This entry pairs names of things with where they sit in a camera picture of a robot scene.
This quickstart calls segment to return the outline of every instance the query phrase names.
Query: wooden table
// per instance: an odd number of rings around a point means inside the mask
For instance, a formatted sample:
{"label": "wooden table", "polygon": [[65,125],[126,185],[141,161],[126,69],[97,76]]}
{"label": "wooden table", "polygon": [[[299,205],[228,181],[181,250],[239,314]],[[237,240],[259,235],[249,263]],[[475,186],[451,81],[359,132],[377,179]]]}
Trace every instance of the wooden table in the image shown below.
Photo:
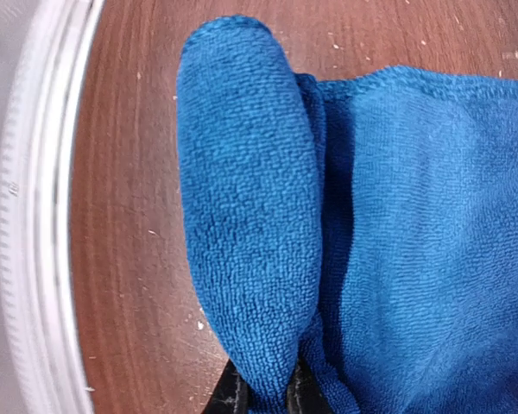
{"label": "wooden table", "polygon": [[97,414],[200,412],[226,356],[186,263],[175,125],[184,40],[242,13],[296,72],[387,65],[518,78],[518,0],[110,0],[88,70],[73,180],[73,279]]}

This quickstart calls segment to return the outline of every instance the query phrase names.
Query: folded towel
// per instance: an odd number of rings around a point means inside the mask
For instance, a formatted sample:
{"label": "folded towel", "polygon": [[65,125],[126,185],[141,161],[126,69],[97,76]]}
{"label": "folded towel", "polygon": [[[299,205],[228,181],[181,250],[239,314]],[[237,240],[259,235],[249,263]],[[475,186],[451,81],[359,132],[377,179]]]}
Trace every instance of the folded towel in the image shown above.
{"label": "folded towel", "polygon": [[235,16],[177,88],[193,283],[253,412],[298,354],[337,413],[518,412],[518,81],[317,82]]}

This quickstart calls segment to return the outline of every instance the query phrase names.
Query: towel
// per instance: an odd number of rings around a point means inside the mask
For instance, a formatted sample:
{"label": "towel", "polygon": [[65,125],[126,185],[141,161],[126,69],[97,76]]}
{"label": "towel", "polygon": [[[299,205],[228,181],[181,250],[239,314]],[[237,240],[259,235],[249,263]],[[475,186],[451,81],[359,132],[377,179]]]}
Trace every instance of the towel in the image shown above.
{"label": "towel", "polygon": [[518,413],[518,81],[318,82],[233,16],[177,94],[188,262],[251,412],[302,355],[337,413]]}

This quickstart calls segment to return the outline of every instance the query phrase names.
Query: terry cloth fabric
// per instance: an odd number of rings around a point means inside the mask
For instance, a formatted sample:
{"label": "terry cloth fabric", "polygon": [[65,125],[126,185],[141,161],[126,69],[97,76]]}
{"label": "terry cloth fabric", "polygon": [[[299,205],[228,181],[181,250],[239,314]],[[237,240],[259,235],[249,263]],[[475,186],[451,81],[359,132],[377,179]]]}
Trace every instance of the terry cloth fabric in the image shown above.
{"label": "terry cloth fabric", "polygon": [[518,413],[518,81],[317,82],[235,16],[177,88],[193,283],[252,412],[301,354],[337,413]]}

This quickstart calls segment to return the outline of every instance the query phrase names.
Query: blue towel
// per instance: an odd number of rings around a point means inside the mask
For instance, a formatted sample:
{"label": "blue towel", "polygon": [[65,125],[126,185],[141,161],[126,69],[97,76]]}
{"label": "blue towel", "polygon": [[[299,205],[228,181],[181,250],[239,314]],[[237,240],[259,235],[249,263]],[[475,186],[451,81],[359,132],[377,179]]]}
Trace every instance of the blue towel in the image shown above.
{"label": "blue towel", "polygon": [[301,354],[337,413],[518,413],[518,81],[317,82],[235,16],[177,87],[193,283],[252,412]]}

